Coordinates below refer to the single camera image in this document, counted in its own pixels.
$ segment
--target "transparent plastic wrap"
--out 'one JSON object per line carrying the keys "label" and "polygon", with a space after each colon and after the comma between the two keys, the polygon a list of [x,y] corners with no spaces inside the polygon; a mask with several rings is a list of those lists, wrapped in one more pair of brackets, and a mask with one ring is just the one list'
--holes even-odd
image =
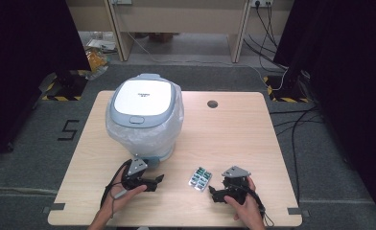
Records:
{"label": "transparent plastic wrap", "polygon": [[159,126],[135,128],[120,126],[110,117],[110,98],[106,107],[106,130],[111,138],[121,143],[132,155],[142,159],[158,158],[164,161],[174,151],[176,138],[184,120],[181,88],[172,83],[176,90],[175,106],[168,120]]}

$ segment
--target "rice cooker lid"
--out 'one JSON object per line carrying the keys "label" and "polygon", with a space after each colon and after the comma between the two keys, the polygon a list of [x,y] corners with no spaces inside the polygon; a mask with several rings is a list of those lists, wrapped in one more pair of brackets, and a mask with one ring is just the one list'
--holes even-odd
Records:
{"label": "rice cooker lid", "polygon": [[176,101],[174,85],[157,74],[125,81],[113,95],[110,117],[124,127],[156,127],[168,120]]}

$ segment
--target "hand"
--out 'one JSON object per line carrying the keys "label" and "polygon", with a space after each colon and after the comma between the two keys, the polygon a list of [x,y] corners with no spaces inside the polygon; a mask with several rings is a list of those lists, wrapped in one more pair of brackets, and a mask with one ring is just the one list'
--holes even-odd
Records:
{"label": "hand", "polygon": [[[248,187],[251,190],[256,191],[256,186],[249,176],[247,177],[247,181]],[[234,198],[228,195],[224,197],[224,201],[236,210],[236,215],[233,219],[240,219],[251,230],[266,229],[263,224],[262,216],[260,215],[259,205],[251,195],[246,195],[246,200],[243,205],[239,204]]]}
{"label": "hand", "polygon": [[124,191],[122,184],[119,183],[122,180],[123,168],[119,171],[116,178],[113,181],[113,187],[109,191],[102,205],[101,209],[96,214],[92,223],[88,227],[88,230],[104,229],[106,223],[112,217],[112,215],[120,211],[134,196],[144,192],[147,189],[146,185],[140,185],[139,187],[127,191],[124,195],[114,199],[117,194]]}

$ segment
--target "gray carpet floor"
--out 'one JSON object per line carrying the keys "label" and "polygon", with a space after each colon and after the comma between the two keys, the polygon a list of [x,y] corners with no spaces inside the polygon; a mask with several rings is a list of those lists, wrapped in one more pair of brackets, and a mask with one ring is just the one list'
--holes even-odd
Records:
{"label": "gray carpet floor", "polygon": [[[270,112],[315,105],[272,102],[258,74],[246,67],[110,65],[103,75],[87,83],[79,101],[39,101],[14,140],[14,151],[0,154],[0,229],[85,229],[49,225],[48,207],[54,202],[98,92],[114,90],[141,73],[157,73],[184,91],[262,92]],[[50,80],[47,78],[41,89],[45,90]],[[287,128],[300,115],[271,114],[295,193],[292,131]],[[72,141],[59,141],[72,135],[62,132],[67,120],[78,120],[67,127],[77,132]],[[376,205],[357,172],[344,162],[325,118],[320,111],[312,111],[303,120],[309,122],[296,128],[294,144],[300,207],[309,216],[296,229],[376,229]]]}

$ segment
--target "controller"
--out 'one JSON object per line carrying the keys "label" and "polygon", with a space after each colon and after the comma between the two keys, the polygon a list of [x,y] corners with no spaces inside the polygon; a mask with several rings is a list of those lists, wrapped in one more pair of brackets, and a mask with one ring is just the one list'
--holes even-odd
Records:
{"label": "controller", "polygon": [[127,190],[132,190],[140,185],[146,185],[147,189],[144,192],[155,192],[157,184],[163,180],[164,174],[158,176],[156,179],[145,179],[142,178],[142,175],[149,166],[144,160],[130,159],[126,163],[122,174],[123,187]]}
{"label": "controller", "polygon": [[122,192],[115,195],[115,198],[118,198],[122,195],[124,195],[127,190],[132,190],[140,185],[146,185],[147,189],[144,192],[155,192],[157,189],[157,184],[160,183],[163,178],[164,174],[158,176],[156,179],[145,179],[142,178],[143,173],[148,168],[147,162],[145,162],[142,159],[134,159],[134,160],[128,160],[117,170],[116,174],[114,174],[112,180],[110,183],[106,186],[104,194],[102,195],[101,199],[101,207],[105,202],[106,196],[109,193],[109,191],[112,189],[112,187],[115,185],[114,180],[116,179],[116,176],[119,174],[119,172],[123,169],[122,173],[122,179],[121,182],[118,184],[122,184],[122,186],[125,188]]}
{"label": "controller", "polygon": [[216,190],[212,186],[209,186],[209,192],[212,195],[214,202],[224,202],[224,196],[233,197],[238,203],[244,204],[247,194],[251,195],[259,205],[259,211],[262,218],[266,213],[266,208],[264,207],[262,200],[259,195],[252,191],[247,182],[247,176],[251,175],[250,172],[245,171],[237,166],[233,166],[223,174],[224,180],[224,190]]}

